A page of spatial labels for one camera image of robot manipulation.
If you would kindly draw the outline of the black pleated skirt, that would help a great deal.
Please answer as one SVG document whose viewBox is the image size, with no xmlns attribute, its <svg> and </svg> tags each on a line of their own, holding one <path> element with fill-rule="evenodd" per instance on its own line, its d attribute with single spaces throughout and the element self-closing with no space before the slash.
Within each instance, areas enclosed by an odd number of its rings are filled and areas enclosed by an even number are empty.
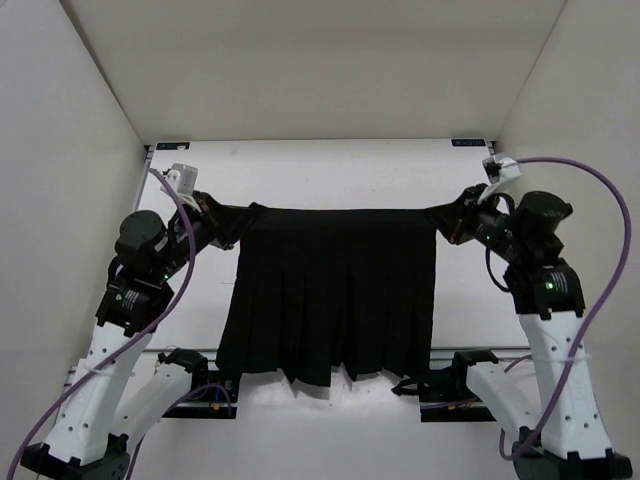
<svg viewBox="0 0 640 480">
<path fill-rule="evenodd" d="M 423 210 L 257 207 L 242 234 L 216 363 L 327 387 L 343 367 L 427 373 L 436 229 Z"/>
</svg>

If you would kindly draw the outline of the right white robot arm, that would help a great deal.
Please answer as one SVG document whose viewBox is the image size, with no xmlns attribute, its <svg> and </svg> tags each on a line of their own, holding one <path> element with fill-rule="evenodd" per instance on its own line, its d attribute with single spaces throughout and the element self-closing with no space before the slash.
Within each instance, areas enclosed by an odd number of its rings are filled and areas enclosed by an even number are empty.
<svg viewBox="0 0 640 480">
<path fill-rule="evenodd" d="M 515 203 L 483 190 L 469 187 L 428 215 L 449 243 L 476 240 L 506 261 L 504 281 L 528 341 L 542 409 L 535 411 L 488 350 L 455 355 L 449 391 L 465 401 L 476 396 L 487 407 L 502 439 L 512 441 L 500 453 L 520 479 L 632 478 L 631 460 L 615 451 L 602 422 L 584 344 L 582 287 L 556 235 L 572 206 L 544 191 Z"/>
</svg>

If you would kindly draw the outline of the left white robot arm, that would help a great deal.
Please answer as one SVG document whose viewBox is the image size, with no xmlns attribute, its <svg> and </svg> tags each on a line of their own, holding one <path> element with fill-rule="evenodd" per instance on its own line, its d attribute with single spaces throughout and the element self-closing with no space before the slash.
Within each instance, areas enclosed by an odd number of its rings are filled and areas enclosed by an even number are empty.
<svg viewBox="0 0 640 480">
<path fill-rule="evenodd" d="M 153 424 L 211 388 L 208 359 L 176 348 L 160 354 L 158 372 L 132 399 L 122 399 L 139 357 L 186 291 L 173 290 L 170 279 L 180 270 L 190 278 L 208 246 L 233 248 L 257 215 L 204 192 L 172 198 L 177 210 L 168 222 L 151 210 L 122 221 L 89 350 L 23 440 L 9 478 L 24 467 L 49 479 L 122 479 Z"/>
</svg>

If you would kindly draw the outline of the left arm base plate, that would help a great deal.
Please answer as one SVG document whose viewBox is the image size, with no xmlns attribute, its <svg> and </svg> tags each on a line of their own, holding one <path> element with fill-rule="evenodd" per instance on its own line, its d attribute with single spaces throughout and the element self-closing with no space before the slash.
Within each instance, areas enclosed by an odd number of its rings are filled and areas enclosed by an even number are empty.
<svg viewBox="0 0 640 480">
<path fill-rule="evenodd" d="M 237 417 L 240 377 L 226 375 L 219 370 L 209 372 L 208 389 L 198 386 L 180 404 L 163 417 L 170 419 L 231 420 Z"/>
</svg>

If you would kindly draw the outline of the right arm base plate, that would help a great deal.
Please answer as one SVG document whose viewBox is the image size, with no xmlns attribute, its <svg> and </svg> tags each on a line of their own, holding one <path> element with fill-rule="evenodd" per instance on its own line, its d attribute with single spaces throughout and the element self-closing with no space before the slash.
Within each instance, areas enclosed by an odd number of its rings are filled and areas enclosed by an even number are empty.
<svg viewBox="0 0 640 480">
<path fill-rule="evenodd" d="M 391 391 L 416 397 L 422 423 L 494 422 L 494 416 L 466 385 L 468 366 L 452 363 L 425 375 L 406 378 Z"/>
</svg>

